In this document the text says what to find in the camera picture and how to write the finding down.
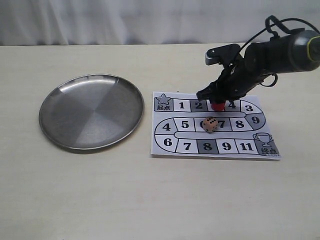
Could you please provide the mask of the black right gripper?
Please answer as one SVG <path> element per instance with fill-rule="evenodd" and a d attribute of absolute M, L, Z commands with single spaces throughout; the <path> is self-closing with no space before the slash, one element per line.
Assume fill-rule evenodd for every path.
<path fill-rule="evenodd" d="M 273 87 L 278 81 L 276 73 L 266 72 L 260 68 L 249 69 L 245 62 L 225 68 L 218 79 L 199 90 L 196 97 L 199 101 L 209 100 L 211 104 L 225 104 L 243 98 L 249 91 L 262 85 L 266 78 L 274 77 L 268 87 Z"/>

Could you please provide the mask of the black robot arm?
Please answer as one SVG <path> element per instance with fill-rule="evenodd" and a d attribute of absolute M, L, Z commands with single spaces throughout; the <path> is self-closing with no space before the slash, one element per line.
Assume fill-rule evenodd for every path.
<path fill-rule="evenodd" d="M 269 76 L 310 72 L 320 66 L 320 35 L 313 30 L 251 43 L 244 55 L 240 55 L 240 49 L 240 45 L 232 43 L 206 52 L 206 65 L 219 64 L 223 70 L 217 80 L 196 93 L 199 101 L 235 101 Z"/>

